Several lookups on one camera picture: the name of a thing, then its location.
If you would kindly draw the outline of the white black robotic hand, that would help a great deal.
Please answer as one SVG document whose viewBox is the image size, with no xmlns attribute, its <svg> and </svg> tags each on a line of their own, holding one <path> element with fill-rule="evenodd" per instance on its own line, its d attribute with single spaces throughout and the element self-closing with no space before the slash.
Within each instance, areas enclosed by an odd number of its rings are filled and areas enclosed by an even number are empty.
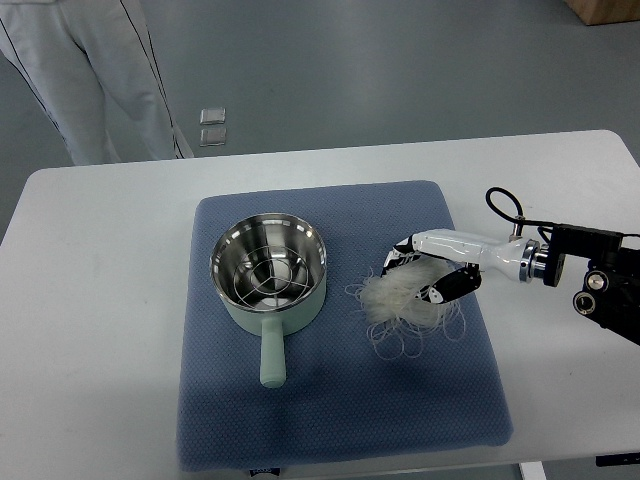
<svg viewBox="0 0 640 480">
<path fill-rule="evenodd" d="M 382 274 L 397 273 L 419 260 L 444 261 L 453 270 L 427 278 L 427 268 L 418 274 L 416 297 L 431 304 L 453 302 L 477 290 L 481 274 L 496 270 L 507 278 L 528 283 L 544 274 L 546 248 L 533 239 L 507 242 L 448 229 L 419 232 L 400 241 L 388 253 Z"/>
</svg>

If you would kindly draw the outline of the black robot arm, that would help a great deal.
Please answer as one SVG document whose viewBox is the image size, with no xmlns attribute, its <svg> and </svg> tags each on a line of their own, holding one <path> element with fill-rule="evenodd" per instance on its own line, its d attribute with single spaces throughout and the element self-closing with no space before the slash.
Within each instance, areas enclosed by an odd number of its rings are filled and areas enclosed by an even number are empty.
<svg viewBox="0 0 640 480">
<path fill-rule="evenodd" d="M 634 344 L 639 343 L 639 251 L 623 245 L 620 232 L 568 224 L 537 227 L 544 245 L 535 254 L 533 276 L 543 284 L 559 284 L 565 259 L 587 261 L 582 289 L 572 299 L 574 310 Z"/>
</svg>

